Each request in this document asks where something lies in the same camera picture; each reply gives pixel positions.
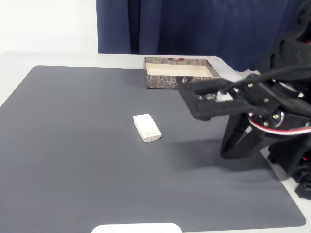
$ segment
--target wire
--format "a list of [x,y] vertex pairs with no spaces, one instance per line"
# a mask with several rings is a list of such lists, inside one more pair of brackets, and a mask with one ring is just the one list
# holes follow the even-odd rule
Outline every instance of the wire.
[[267,133],[278,134],[278,135],[299,135],[299,134],[304,134],[304,133],[311,133],[311,127],[303,127],[303,128],[291,129],[291,130],[275,130],[275,129],[266,128],[259,124],[256,124],[250,118],[248,120],[253,126]]

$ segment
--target gray mat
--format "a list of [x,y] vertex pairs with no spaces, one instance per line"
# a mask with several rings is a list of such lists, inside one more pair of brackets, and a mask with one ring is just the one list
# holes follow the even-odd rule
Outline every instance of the gray mat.
[[[145,113],[160,140],[140,138],[132,116]],[[304,225],[259,153],[219,157],[227,119],[193,120],[176,90],[146,89],[142,70],[35,67],[0,108],[0,232]]]

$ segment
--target white block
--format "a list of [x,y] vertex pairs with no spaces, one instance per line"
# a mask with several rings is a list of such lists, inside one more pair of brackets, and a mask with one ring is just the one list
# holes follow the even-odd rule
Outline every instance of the white block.
[[232,101],[233,98],[232,96],[227,93],[226,95],[223,95],[222,93],[217,92],[217,96],[216,96],[216,102],[226,102],[226,101]]
[[149,114],[133,116],[134,124],[144,142],[158,140],[162,134]]

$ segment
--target cardboard box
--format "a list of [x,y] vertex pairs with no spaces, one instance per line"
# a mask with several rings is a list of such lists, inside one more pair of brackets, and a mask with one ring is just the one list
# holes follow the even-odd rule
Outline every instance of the cardboard box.
[[178,83],[219,78],[205,59],[144,57],[147,88],[176,89]]

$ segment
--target blue curtain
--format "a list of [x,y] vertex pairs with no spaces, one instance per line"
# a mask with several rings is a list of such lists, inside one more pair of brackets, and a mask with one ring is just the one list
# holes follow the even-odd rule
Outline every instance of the blue curtain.
[[304,0],[97,0],[98,52],[215,55],[256,69]]

